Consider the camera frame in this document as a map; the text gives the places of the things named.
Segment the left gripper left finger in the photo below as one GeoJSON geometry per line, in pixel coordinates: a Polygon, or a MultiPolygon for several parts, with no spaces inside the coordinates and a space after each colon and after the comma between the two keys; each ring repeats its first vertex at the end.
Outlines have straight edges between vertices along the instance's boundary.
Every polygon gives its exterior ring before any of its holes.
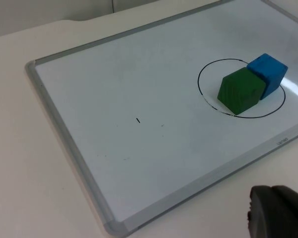
{"type": "Polygon", "coordinates": [[[291,213],[268,186],[252,187],[247,217],[252,238],[285,238],[290,234],[291,213]]]}

